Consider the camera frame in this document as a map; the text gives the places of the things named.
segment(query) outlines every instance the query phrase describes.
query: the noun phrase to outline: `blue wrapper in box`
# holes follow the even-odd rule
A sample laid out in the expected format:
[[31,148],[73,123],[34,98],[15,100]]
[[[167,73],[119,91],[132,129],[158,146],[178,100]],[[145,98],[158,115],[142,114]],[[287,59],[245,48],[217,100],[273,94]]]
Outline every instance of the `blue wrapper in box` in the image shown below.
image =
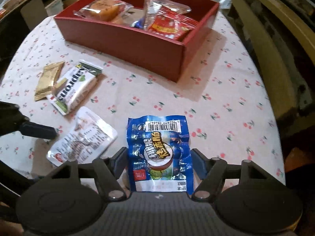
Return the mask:
[[152,115],[128,119],[132,191],[193,193],[193,163],[186,117]]

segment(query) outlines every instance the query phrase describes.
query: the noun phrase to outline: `screw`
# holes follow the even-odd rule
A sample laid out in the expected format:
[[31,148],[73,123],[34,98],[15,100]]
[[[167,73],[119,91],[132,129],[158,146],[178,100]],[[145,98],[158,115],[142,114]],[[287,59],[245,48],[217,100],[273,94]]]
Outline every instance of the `screw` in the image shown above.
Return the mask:
[[199,199],[206,199],[210,196],[210,193],[207,191],[197,191],[195,192],[195,197]]
[[113,190],[109,192],[108,196],[112,199],[119,199],[124,195],[124,193],[120,190]]

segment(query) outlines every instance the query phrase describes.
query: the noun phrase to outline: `cardboard box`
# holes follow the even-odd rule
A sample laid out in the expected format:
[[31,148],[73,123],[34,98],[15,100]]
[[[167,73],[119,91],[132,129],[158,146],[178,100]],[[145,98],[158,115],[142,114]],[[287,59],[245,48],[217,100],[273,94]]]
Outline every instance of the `cardboard box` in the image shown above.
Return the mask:
[[[190,6],[192,11],[186,15],[199,22],[179,42],[148,31],[83,19],[73,14],[73,11],[78,11],[93,1],[79,0],[55,16],[66,41],[102,51],[175,82],[212,28],[219,8],[219,4],[212,0],[172,0]],[[144,0],[122,1],[143,9]]]

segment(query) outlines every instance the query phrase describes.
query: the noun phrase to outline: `tablecloth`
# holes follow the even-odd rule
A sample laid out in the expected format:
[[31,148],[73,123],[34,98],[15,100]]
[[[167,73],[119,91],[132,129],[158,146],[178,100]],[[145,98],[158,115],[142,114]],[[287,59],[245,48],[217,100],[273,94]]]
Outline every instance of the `tablecloth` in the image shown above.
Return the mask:
[[[65,61],[62,75],[79,59],[104,68],[105,76],[81,103],[118,132],[103,157],[127,146],[128,117],[180,114],[188,121],[191,148],[231,164],[253,160],[285,183],[278,128],[268,95],[253,61],[220,12],[178,83],[66,42],[54,18],[48,17],[16,52],[1,83],[0,100],[20,105],[32,122],[55,127],[63,137],[74,123],[74,113],[62,116],[47,100],[35,102],[34,91],[45,65]],[[24,176],[46,175],[53,169],[46,154],[54,141],[14,132],[0,137],[0,159]],[[230,180],[225,188],[234,184],[237,180]]]

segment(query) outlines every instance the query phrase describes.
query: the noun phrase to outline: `round black disc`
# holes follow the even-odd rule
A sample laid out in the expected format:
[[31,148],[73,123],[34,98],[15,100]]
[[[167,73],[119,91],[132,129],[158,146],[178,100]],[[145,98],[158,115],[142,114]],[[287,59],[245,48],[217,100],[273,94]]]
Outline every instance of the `round black disc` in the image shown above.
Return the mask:
[[102,201],[95,191],[67,179],[35,184],[16,204],[24,227],[52,235],[65,235],[88,226],[98,218],[101,209]]
[[302,214],[300,199],[289,189],[267,181],[247,181],[222,192],[215,206],[223,220],[252,233],[277,233]]

